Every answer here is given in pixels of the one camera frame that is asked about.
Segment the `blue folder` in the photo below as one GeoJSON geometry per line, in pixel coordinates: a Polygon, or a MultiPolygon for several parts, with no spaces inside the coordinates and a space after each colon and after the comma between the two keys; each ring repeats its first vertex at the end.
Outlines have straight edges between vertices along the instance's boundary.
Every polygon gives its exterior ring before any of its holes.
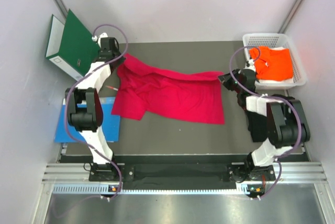
{"type": "MultiPolygon", "coordinates": [[[[110,114],[114,104],[114,100],[115,100],[114,97],[100,98],[101,107],[104,113],[104,121],[102,127],[107,142],[117,142],[119,140],[120,116],[110,114]]],[[[65,132],[64,111],[65,111],[65,99],[63,101],[63,106],[59,116],[54,141],[57,143],[73,143],[75,141],[71,139],[65,132]]],[[[67,124],[72,136],[85,141],[84,138],[74,129],[73,126],[70,126],[68,122],[67,124]]]]}

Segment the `white plastic basket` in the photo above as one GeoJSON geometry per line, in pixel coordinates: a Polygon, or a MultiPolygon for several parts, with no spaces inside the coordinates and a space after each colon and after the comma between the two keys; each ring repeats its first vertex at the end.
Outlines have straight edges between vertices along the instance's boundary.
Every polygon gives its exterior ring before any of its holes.
{"type": "MultiPolygon", "coordinates": [[[[307,81],[307,76],[300,61],[299,55],[291,42],[290,38],[285,34],[278,33],[252,33],[243,36],[244,46],[267,46],[269,48],[284,47],[289,49],[291,55],[294,83],[259,83],[256,82],[257,89],[290,89],[294,86],[304,85],[307,81]]],[[[244,50],[245,59],[250,60],[249,50],[244,50]]]]}

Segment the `purple cable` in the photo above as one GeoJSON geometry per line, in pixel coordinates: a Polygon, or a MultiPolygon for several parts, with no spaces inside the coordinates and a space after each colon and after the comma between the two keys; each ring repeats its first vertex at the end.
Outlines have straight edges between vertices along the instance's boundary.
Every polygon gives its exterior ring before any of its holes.
{"type": "MultiPolygon", "coordinates": [[[[69,90],[69,93],[68,95],[66,96],[66,101],[65,101],[65,112],[64,112],[64,127],[65,127],[65,131],[67,132],[67,134],[69,135],[69,137],[71,139],[73,139],[74,141],[78,142],[78,143],[82,143],[82,144],[85,144],[87,145],[88,147],[90,147],[91,149],[93,149],[100,157],[102,157],[103,159],[105,159],[108,163],[112,164],[113,167],[115,167],[118,175],[119,175],[119,186],[115,192],[115,194],[110,198],[110,199],[113,199],[117,196],[117,194],[121,191],[121,184],[122,184],[122,174],[121,174],[121,171],[120,169],[118,168],[118,166],[112,161],[110,160],[109,158],[107,158],[106,156],[104,156],[102,153],[100,153],[98,150],[95,149],[94,146],[92,146],[91,144],[88,144],[86,141],[82,141],[80,139],[77,139],[75,137],[73,137],[68,129],[68,107],[69,107],[69,100],[70,100],[70,95],[73,93],[74,89],[76,88],[76,86],[83,80],[87,79],[89,76],[91,76],[95,71],[99,70],[100,68],[108,65],[108,64],[111,64],[117,60],[119,60],[120,58],[122,58],[126,53],[127,53],[127,50],[128,50],[128,38],[126,36],[126,34],[117,26],[115,25],[112,25],[112,24],[102,24],[98,27],[96,27],[96,29],[94,30],[93,32],[93,35],[95,36],[95,32],[98,28],[102,27],[102,26],[110,26],[110,27],[113,27],[113,28],[116,28],[117,30],[119,30],[121,32],[121,34],[124,36],[125,38],[125,41],[126,41],[126,47],[125,47],[125,50],[122,52],[121,55],[119,55],[117,58],[114,58],[102,65],[100,65],[99,67],[95,68],[91,73],[87,74],[86,76],[82,77],[81,79],[79,79],[77,82],[75,82],[74,85],[72,85],[72,87],[70,88],[69,90]]],[[[80,204],[81,202],[87,200],[87,199],[90,199],[90,198],[94,198],[94,197],[100,197],[100,196],[89,196],[87,198],[84,198],[82,200],[80,200],[78,203],[74,204],[70,209],[68,209],[65,213],[62,213],[61,215],[59,215],[58,217],[55,215],[56,218],[62,218],[64,217],[68,212],[70,212],[74,207],[76,207],[78,204],[80,204]]]]}
{"type": "MultiPolygon", "coordinates": [[[[232,73],[232,60],[234,59],[234,57],[237,55],[237,53],[239,53],[241,50],[243,49],[247,49],[247,48],[256,48],[258,49],[258,52],[259,52],[259,55],[258,57],[254,60],[256,61],[260,56],[261,56],[261,51],[258,47],[255,47],[255,46],[244,46],[240,49],[238,49],[237,51],[235,51],[235,53],[231,56],[230,58],[230,62],[229,62],[229,73],[231,75],[231,77],[235,80],[235,82],[243,89],[245,90],[246,92],[248,92],[249,94],[251,95],[254,95],[254,96],[257,96],[257,97],[260,97],[261,95],[255,93],[255,92],[252,92],[250,91],[249,89],[247,89],[246,87],[244,87],[237,79],[236,77],[234,76],[234,74],[232,73]]],[[[297,120],[297,124],[298,124],[298,137],[297,137],[297,141],[295,142],[294,146],[292,149],[288,150],[287,152],[283,153],[282,155],[280,156],[275,156],[275,162],[278,163],[279,165],[279,174],[277,176],[277,179],[274,181],[273,185],[269,188],[269,190],[267,190],[262,196],[260,196],[260,198],[264,198],[266,195],[268,195],[272,189],[277,185],[281,175],[282,175],[282,165],[280,163],[280,161],[278,161],[277,159],[278,158],[284,158],[284,157],[287,157],[289,156],[294,150],[296,150],[298,148],[298,146],[300,145],[300,140],[301,140],[301,137],[302,137],[302,125],[301,125],[301,121],[300,121],[300,118],[299,118],[299,115],[298,115],[298,112],[296,111],[296,109],[293,107],[293,105],[291,105],[286,99],[284,98],[281,98],[281,97],[273,97],[273,96],[263,96],[265,98],[270,98],[270,99],[277,99],[277,100],[280,100],[282,102],[284,102],[286,105],[289,106],[289,108],[291,109],[291,111],[293,112],[296,120],[297,120]]]]}

